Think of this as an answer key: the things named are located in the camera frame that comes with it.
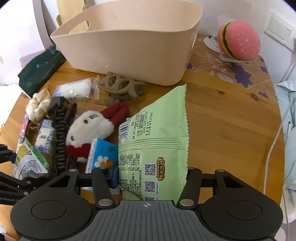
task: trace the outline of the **white cable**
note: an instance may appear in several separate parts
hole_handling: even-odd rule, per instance
[[[269,158],[270,158],[270,155],[271,155],[272,150],[273,150],[273,148],[274,148],[274,145],[275,145],[275,143],[276,143],[276,140],[278,139],[279,134],[280,134],[280,132],[281,132],[281,128],[282,128],[282,126],[283,126],[283,122],[284,122],[284,120],[285,120],[285,118],[286,118],[286,116],[287,116],[287,114],[288,114],[288,111],[290,110],[291,106],[292,106],[293,103],[294,103],[294,99],[295,99],[295,97],[296,97],[296,91],[295,91],[294,94],[293,94],[292,101],[290,102],[290,104],[289,104],[289,106],[288,106],[288,108],[287,108],[287,110],[286,110],[286,112],[285,112],[285,114],[284,114],[284,116],[283,116],[283,118],[282,118],[282,121],[281,121],[281,124],[280,124],[280,126],[279,126],[279,129],[278,129],[278,132],[277,132],[277,134],[276,134],[276,137],[274,138],[274,141],[273,141],[273,143],[272,143],[272,145],[271,145],[271,147],[270,147],[270,149],[269,149],[269,152],[268,152],[268,154],[267,154],[267,159],[266,159],[266,164],[265,164],[265,174],[264,174],[263,194],[266,194],[266,182],[267,182],[267,174],[268,174]]]
[[[289,220],[288,220],[287,207],[286,207],[286,198],[285,198],[284,190],[283,190],[282,194],[283,194],[284,208],[285,208],[285,215],[286,215],[286,221],[287,221],[287,235],[286,235],[286,241],[288,241],[288,240],[289,240],[289,235],[290,235],[290,230],[289,230]]]

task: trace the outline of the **black circular cover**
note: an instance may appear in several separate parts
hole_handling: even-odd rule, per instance
[[[259,240],[275,234],[282,211],[257,190],[227,188],[202,206],[202,219],[217,234],[234,240]]]
[[[70,237],[90,221],[92,209],[87,200],[64,188],[33,192],[18,201],[10,214],[15,230],[32,240]]]

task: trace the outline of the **hello kitty plush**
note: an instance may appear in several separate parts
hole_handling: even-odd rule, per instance
[[[101,112],[84,112],[70,126],[66,138],[67,154],[74,158],[88,158],[92,140],[106,139],[114,131],[114,126],[125,121],[128,114],[129,109],[124,102],[116,103]]]

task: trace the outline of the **wooden table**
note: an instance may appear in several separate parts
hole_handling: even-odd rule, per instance
[[[95,73],[71,68],[65,63],[44,85],[50,94],[56,85],[96,76]],[[199,35],[182,80],[174,86],[147,84],[147,93],[138,102],[127,101],[131,114],[157,100],[177,85],[187,84],[186,110],[189,126],[188,165],[203,172],[225,169],[244,182],[263,190],[266,156],[280,125],[279,107],[264,60],[234,64],[223,62],[219,55],[203,44]],[[80,100],[78,114],[105,108],[104,91],[99,100]],[[0,136],[15,150],[20,125],[29,99],[23,94],[13,108]],[[108,141],[117,142],[118,131]],[[0,170],[11,174],[12,165],[1,164]],[[270,158],[267,195],[278,204],[281,199],[284,172],[283,136],[279,137]],[[200,202],[212,195],[203,188]],[[91,195],[85,197],[92,201]],[[9,220],[10,208],[1,206],[0,222],[8,233],[14,233]]]

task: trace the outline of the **hamburger-shaped lamp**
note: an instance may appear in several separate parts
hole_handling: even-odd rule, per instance
[[[227,21],[220,27],[217,36],[206,37],[204,43],[220,53],[223,61],[229,62],[250,61],[260,52],[258,33],[249,23],[240,20]]]

